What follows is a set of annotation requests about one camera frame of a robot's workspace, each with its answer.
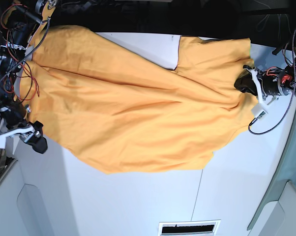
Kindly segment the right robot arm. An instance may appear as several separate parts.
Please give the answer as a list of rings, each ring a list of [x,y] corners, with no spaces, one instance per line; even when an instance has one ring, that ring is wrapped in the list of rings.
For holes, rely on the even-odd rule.
[[[17,95],[14,83],[24,71],[30,78],[30,88],[39,94],[39,87],[26,61],[43,43],[50,28],[56,0],[10,0],[0,17],[0,149],[8,137],[20,139],[38,153],[48,146],[43,136],[43,124],[26,120],[30,112],[23,103],[29,100]]]

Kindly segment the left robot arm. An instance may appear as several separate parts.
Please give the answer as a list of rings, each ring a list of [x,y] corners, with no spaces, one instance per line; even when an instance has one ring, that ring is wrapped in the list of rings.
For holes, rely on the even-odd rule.
[[[245,65],[243,68],[248,73],[240,76],[234,83],[234,87],[242,93],[258,95],[258,89],[261,90],[262,98],[267,96],[286,96],[295,89],[296,97],[296,28],[291,38],[281,47],[276,48],[272,53],[274,55],[282,52],[285,68],[277,66],[270,67],[266,70],[253,68],[256,72],[257,82],[253,81],[251,67]]]

